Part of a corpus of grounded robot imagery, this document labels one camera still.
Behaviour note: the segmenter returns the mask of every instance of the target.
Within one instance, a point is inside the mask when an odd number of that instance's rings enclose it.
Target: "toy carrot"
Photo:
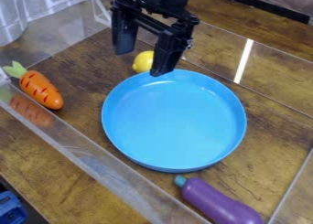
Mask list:
[[[53,125],[54,120],[47,111],[26,96],[19,93],[12,96],[10,90],[2,89],[0,99],[6,101],[10,107],[37,126],[49,127]]]
[[[4,67],[8,75],[20,79],[22,90],[47,108],[59,110],[65,106],[65,99],[46,76],[37,70],[27,70],[14,61],[12,67]]]

